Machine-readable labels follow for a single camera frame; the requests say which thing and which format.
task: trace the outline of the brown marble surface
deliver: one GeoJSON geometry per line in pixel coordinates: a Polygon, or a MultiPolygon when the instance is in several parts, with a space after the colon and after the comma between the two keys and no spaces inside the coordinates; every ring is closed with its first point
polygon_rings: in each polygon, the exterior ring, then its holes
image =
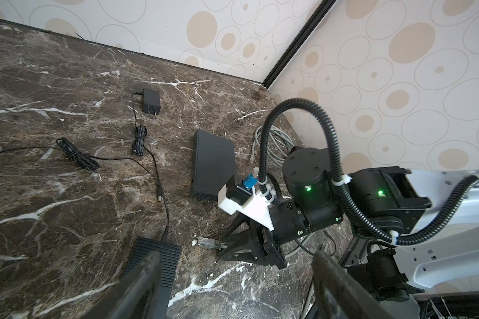
{"type": "MultiPolygon", "coordinates": [[[[130,156],[130,94],[142,87],[161,95],[160,115],[139,113],[138,121],[147,126],[164,181],[168,240],[182,246],[167,317],[297,318],[310,256],[299,253],[278,270],[224,262],[192,246],[196,236],[217,237],[232,220],[188,194],[192,137],[203,129],[230,139],[239,172],[251,172],[253,131],[275,106],[263,86],[0,22],[0,150],[51,146],[64,136],[92,155],[130,156]]],[[[130,161],[99,162],[92,173],[58,150],[0,155],[0,318],[78,318],[120,279],[137,236],[160,238],[166,217],[153,179],[130,161]]],[[[153,169],[149,156],[141,163],[153,169]]],[[[280,170],[271,170],[282,181],[280,170]]],[[[350,229],[343,223],[329,231],[338,259],[350,229]]],[[[331,253],[321,232],[308,248],[323,243],[331,253]]]]}

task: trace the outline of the power adapter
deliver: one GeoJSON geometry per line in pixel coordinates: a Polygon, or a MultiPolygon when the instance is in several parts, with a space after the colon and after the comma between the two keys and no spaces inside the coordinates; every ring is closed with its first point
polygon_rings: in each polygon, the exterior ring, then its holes
{"type": "Polygon", "coordinates": [[[142,89],[142,111],[148,114],[160,114],[160,93],[148,88],[142,89]]]}

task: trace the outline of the ribbed black surface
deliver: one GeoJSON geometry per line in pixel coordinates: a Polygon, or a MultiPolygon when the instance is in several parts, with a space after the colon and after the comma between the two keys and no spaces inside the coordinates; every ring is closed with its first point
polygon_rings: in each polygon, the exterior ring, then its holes
{"type": "Polygon", "coordinates": [[[163,272],[161,275],[160,286],[172,289],[172,283],[176,277],[176,269],[179,261],[179,254],[181,253],[181,247],[167,244],[166,242],[159,242],[148,238],[138,237],[135,241],[130,258],[126,263],[126,268],[124,269],[122,276],[124,277],[130,271],[132,271],[133,268],[151,251],[160,252],[163,272]]]}

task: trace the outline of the wall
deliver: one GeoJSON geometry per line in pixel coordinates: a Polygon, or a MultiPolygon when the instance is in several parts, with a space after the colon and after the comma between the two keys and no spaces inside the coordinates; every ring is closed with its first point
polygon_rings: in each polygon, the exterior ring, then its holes
{"type": "Polygon", "coordinates": [[[319,2],[0,0],[0,18],[262,82],[319,2]]]}
{"type": "MultiPolygon", "coordinates": [[[[479,168],[479,0],[338,0],[269,88],[332,118],[345,172],[479,168]]],[[[286,117],[325,147],[305,111],[286,117]]]]}

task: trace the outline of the black metal frame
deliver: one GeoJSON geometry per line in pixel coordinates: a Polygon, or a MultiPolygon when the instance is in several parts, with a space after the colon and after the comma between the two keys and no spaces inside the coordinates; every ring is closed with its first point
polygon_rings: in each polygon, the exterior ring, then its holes
{"type": "Polygon", "coordinates": [[[286,52],[282,54],[277,64],[275,64],[275,66],[271,69],[265,80],[262,81],[262,85],[264,85],[266,88],[269,88],[270,85],[272,85],[277,76],[286,67],[286,65],[293,58],[298,49],[300,49],[302,44],[305,42],[305,40],[307,40],[308,36],[314,31],[314,29],[321,22],[321,19],[325,17],[328,10],[330,10],[332,5],[336,1],[337,0],[323,0],[323,2],[319,5],[314,14],[311,16],[311,18],[307,21],[305,26],[303,26],[298,35],[294,38],[293,42],[291,42],[289,47],[287,47],[286,52]]]}

